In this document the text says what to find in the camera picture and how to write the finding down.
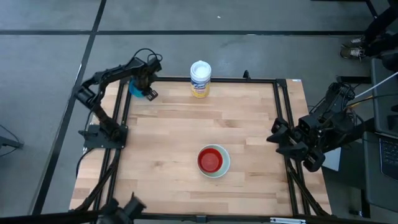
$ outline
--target wooden tabletop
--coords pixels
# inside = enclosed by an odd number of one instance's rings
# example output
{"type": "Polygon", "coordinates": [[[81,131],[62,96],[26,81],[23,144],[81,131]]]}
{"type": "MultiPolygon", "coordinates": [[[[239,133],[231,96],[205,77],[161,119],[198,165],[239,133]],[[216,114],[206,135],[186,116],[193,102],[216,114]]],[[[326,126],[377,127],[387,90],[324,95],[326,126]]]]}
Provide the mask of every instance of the wooden tabletop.
{"type": "MultiPolygon", "coordinates": [[[[299,80],[287,84],[297,124],[308,114],[303,86],[299,80]]],[[[275,152],[276,144],[266,141],[277,117],[271,84],[212,83],[203,99],[192,96],[188,82],[152,86],[159,93],[154,101],[131,101],[114,191],[122,206],[134,192],[147,213],[291,215],[283,157],[275,152]],[[207,144],[219,144],[230,154],[231,166],[221,178],[205,177],[198,170],[197,154],[207,144]]],[[[107,114],[117,92],[117,83],[106,90],[102,105],[107,114]]],[[[285,111],[282,90],[280,100],[285,111]]],[[[104,149],[96,149],[82,161],[70,208],[79,206],[96,185],[103,155],[104,149]]],[[[303,171],[309,191],[330,212],[321,170],[303,171]]],[[[296,187],[303,212],[299,192],[296,187]]]]}

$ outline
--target red bowl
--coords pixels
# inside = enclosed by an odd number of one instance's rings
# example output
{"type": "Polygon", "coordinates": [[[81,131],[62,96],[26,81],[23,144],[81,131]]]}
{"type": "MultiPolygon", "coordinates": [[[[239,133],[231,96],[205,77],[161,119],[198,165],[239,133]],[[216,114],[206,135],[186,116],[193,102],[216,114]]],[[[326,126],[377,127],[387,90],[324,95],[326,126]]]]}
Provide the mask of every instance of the red bowl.
{"type": "Polygon", "coordinates": [[[199,153],[198,165],[205,172],[217,172],[223,165],[223,156],[216,149],[205,149],[199,153]]]}

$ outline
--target yellow label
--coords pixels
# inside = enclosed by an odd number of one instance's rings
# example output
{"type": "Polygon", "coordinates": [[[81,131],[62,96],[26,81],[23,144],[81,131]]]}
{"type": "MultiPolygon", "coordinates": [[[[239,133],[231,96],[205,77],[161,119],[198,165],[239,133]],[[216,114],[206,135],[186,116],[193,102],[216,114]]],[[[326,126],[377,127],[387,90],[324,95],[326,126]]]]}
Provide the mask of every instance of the yellow label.
{"type": "Polygon", "coordinates": [[[195,88],[191,84],[192,94],[197,98],[203,98],[209,95],[210,92],[210,83],[207,83],[204,88],[195,88]]]}

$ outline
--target shoe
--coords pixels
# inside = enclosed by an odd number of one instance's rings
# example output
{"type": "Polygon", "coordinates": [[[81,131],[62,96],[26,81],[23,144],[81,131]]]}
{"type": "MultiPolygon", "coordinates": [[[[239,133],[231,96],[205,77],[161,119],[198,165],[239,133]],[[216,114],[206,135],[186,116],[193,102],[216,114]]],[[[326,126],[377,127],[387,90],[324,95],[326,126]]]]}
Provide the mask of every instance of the shoe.
{"type": "Polygon", "coordinates": [[[354,47],[362,47],[365,44],[365,36],[358,37],[350,40],[347,43],[342,44],[342,47],[346,48],[354,48],[354,47]]]}
{"type": "Polygon", "coordinates": [[[345,58],[345,59],[352,59],[352,58],[357,58],[357,59],[362,59],[365,58],[365,50],[362,49],[361,47],[355,47],[355,48],[342,48],[340,51],[340,56],[345,58]]]}

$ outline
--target gray floor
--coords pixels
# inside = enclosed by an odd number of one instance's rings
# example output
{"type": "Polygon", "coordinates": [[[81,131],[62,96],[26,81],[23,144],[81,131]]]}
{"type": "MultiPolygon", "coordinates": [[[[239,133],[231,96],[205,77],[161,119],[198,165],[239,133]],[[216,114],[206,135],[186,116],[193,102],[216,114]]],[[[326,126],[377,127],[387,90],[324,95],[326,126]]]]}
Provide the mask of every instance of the gray floor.
{"type": "MultiPolygon", "coordinates": [[[[378,12],[387,7],[383,1],[373,1],[378,12]]],[[[1,0],[0,30],[91,30],[99,5],[98,0],[1,0]]],[[[108,0],[99,30],[363,30],[371,21],[365,3],[358,2],[108,0]]],[[[95,39],[84,77],[149,47],[164,56],[159,75],[188,76],[193,62],[205,60],[215,77],[241,77],[247,69],[253,78],[299,78],[307,103],[314,105],[337,75],[369,75],[369,60],[360,63],[338,55],[340,44],[349,38],[103,35],[95,39]]],[[[0,217],[29,212],[87,41],[86,35],[0,35],[0,123],[25,142],[23,150],[0,157],[0,217]]],[[[45,213],[68,209],[83,144],[77,131],[87,113],[76,103],[45,213]]],[[[362,104],[358,113],[370,118],[371,103],[362,104]]],[[[328,180],[327,174],[325,180],[333,213],[354,218],[348,208],[359,208],[359,191],[328,180]]],[[[393,223],[397,218],[372,207],[372,220],[393,223]]]]}

